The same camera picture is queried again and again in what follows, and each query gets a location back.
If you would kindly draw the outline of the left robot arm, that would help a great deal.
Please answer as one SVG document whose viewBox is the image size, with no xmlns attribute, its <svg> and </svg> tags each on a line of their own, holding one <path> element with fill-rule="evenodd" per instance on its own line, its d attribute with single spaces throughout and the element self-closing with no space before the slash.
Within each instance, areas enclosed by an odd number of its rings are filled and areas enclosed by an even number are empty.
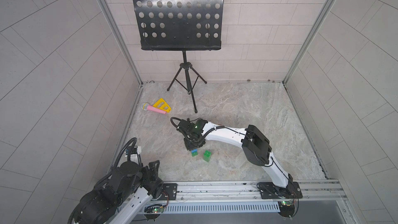
<svg viewBox="0 0 398 224">
<path fill-rule="evenodd" d="M 132 138 L 123 146 L 111 171 L 81 198 L 70 214 L 68 224 L 104 224 L 126 199 L 131 198 L 113 219 L 128 224 L 146 203 L 162 194 L 164 181 L 159 178 L 160 162 L 156 160 L 144 167 L 140 155 L 137 155 L 137 162 L 133 161 L 131 154 L 136 143 L 137 138 Z"/>
</svg>

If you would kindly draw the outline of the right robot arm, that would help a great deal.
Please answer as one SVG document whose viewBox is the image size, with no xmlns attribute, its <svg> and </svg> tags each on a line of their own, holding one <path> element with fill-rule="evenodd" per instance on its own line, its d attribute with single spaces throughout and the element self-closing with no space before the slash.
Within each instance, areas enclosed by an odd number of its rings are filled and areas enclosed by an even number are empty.
<svg viewBox="0 0 398 224">
<path fill-rule="evenodd" d="M 205 145 L 207 141 L 219 141 L 240 148 L 246 159 L 255 166 L 261 167 L 271 178 L 270 183 L 257 183 L 263 199 L 301 199 L 300 186 L 286 172 L 275 158 L 269 140 L 254 125 L 247 128 L 231 128 L 218 125 L 202 118 L 171 118 L 172 125 L 184 136 L 188 151 Z"/>
</svg>

